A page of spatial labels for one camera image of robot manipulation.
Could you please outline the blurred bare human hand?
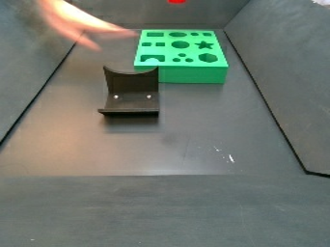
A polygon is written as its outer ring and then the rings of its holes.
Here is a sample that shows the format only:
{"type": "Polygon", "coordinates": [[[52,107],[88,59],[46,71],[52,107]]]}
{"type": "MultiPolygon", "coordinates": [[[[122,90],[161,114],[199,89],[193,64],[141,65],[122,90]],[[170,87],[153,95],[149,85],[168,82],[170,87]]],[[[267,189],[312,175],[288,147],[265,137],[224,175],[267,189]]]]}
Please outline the blurred bare human hand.
{"type": "Polygon", "coordinates": [[[36,0],[42,18],[50,27],[69,40],[81,46],[98,50],[89,34],[104,35],[108,38],[130,38],[136,33],[90,14],[85,13],[65,0],[36,0]]]}

